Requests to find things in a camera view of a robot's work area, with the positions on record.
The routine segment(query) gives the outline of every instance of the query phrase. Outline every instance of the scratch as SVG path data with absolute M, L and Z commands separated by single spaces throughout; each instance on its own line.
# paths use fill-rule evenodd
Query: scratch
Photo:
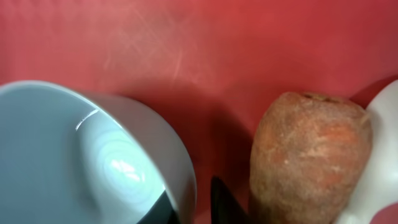
M 180 73 L 182 57 L 183 57 L 183 50 L 180 50 L 180 52 L 178 53 L 177 61 L 175 63 L 175 69 L 172 76 L 171 86 L 174 86 L 174 83 Z
M 119 31 L 119 36 L 120 36 L 121 41 L 124 42 L 123 43 L 124 47 L 122 49 L 122 53 L 125 53 L 127 50 L 129 50 L 131 47 L 133 47 L 133 49 L 137 53 L 139 53 L 140 55 L 142 54 L 142 51 L 138 47 L 136 41 L 133 38 L 129 37 L 129 35 L 125 31 L 120 30 Z
M 104 66 L 103 66 L 104 70 L 107 70 L 107 69 L 109 68 L 109 65 L 110 65 L 110 64 L 111 64 L 111 57 L 108 56 L 108 57 L 106 58 L 106 61 L 105 61 L 105 63 L 104 63 Z
M 144 19 L 144 17 L 141 15 L 141 13 L 135 8 L 135 7 L 131 7 L 132 11 L 135 13 L 135 15 L 141 20 L 142 24 L 146 27 L 146 29 L 149 31 L 149 33 L 154 37 L 154 39 L 162 46 L 162 48 L 169 54 L 170 50 L 166 47 L 166 45 L 164 44 L 164 42 L 162 42 L 159 38 L 159 35 L 157 35 L 155 33 L 155 31 L 153 30 L 153 28 L 150 27 L 150 25 L 147 23 L 147 21 Z
M 174 22 L 174 20 L 173 20 L 173 17 L 172 17 L 172 15 L 170 14 L 170 11 L 166 8 L 166 5 L 163 5 L 162 11 L 164 12 L 164 14 L 165 14 L 165 16 L 166 16 L 166 18 L 167 18 L 169 24 L 172 24 L 172 25 L 175 26 L 175 22 Z
M 155 53 L 157 53 L 159 51 L 158 47 L 154 47 L 150 52 L 148 52 L 145 57 L 143 57 L 141 59 L 141 64 L 147 66 L 148 68 L 152 68 L 153 67 L 153 63 L 150 62 L 150 60 L 152 59 L 152 56 L 155 55 Z

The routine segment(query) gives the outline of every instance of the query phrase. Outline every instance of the potato skin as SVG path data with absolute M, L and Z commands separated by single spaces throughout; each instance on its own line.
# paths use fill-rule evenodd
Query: potato skin
M 355 103 L 312 93 L 282 94 L 254 137 L 250 215 L 268 224 L 333 222 L 371 146 L 369 116 Z

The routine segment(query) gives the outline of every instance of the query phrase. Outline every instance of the red tabletop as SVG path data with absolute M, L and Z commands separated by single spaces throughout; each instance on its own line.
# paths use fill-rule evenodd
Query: red tabletop
M 395 0 L 0 0 L 0 83 L 47 80 L 155 109 L 192 157 L 195 223 L 209 223 L 212 175 L 246 206 L 252 137 L 279 94 L 366 106 L 395 80 L 397 12 Z

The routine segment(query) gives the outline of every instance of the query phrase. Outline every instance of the black object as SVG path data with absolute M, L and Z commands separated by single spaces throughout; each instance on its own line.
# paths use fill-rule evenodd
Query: black object
M 180 224 L 177 214 L 173 210 L 169 197 L 166 192 L 159 197 L 155 205 L 149 210 L 138 224 Z
M 224 182 L 211 179 L 211 224 L 252 224 Z

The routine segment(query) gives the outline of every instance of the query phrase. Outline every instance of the white plastic item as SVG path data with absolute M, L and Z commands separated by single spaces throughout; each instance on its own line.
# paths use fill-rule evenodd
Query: white plastic item
M 0 223 L 15 224 L 134 224 L 164 192 L 188 224 L 197 191 L 185 146 L 156 112 L 40 81 L 0 87 L 0 183 Z
M 336 224 L 369 224 L 378 211 L 398 202 L 398 81 L 385 87 L 366 110 L 373 151 Z

